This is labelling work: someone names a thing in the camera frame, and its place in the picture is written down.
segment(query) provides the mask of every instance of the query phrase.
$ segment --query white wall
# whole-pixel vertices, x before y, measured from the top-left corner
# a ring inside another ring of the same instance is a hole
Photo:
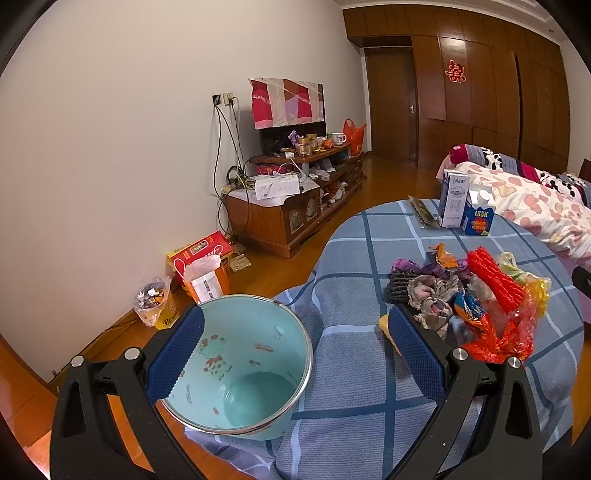
[[[560,44],[570,99],[569,171],[591,158],[591,73],[570,40]]]
[[[43,378],[217,228],[211,95],[258,154],[254,76],[324,84],[329,131],[365,123],[332,0],[60,1],[25,37],[0,77],[0,333]],[[218,185],[232,163],[225,133]]]

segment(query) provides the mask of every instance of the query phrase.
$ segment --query white box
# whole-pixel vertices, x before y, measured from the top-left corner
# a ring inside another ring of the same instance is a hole
[[[443,186],[439,200],[439,225],[445,228],[459,228],[464,217],[466,196],[470,188],[470,177],[456,170],[443,171]]]
[[[283,175],[259,175],[255,177],[257,200],[297,195],[300,192],[300,178],[295,173]]]

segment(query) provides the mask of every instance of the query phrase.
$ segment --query blue gripper pad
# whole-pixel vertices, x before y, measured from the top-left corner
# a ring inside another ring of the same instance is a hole
[[[181,316],[178,322],[181,324],[148,369],[145,395],[150,404],[170,395],[205,329],[203,310],[197,305]]]
[[[440,405],[447,395],[443,367],[398,307],[388,315],[388,332],[407,364],[421,393]]]

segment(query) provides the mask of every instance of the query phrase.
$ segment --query gray cloth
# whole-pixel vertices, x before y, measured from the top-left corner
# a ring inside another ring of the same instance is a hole
[[[427,200],[433,212],[436,208]],[[186,429],[210,453],[261,480],[385,478],[426,424],[435,404],[421,395],[404,360],[376,326],[391,308],[382,290],[391,265],[420,265],[430,245],[464,258],[479,245],[493,257],[513,252],[521,268],[552,279],[548,313],[535,330],[525,362],[541,435],[549,448],[573,424],[570,392],[583,323],[569,275],[541,242],[495,216],[487,238],[460,230],[421,229],[407,201],[386,203],[348,219],[327,243],[309,280],[277,296],[304,322],[314,346],[310,383],[285,435],[271,442],[211,436]],[[446,342],[467,338],[452,317]],[[474,402],[444,468],[456,464],[470,439],[480,405]]]

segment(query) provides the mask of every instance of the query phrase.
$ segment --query ceiling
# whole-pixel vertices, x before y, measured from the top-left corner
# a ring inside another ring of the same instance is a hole
[[[413,0],[335,0],[335,2],[342,8],[386,4],[423,4],[461,8],[516,23],[557,43],[566,39],[566,35],[558,26],[558,23],[556,23],[554,18],[552,18],[552,16],[534,0],[448,0],[447,2]]]

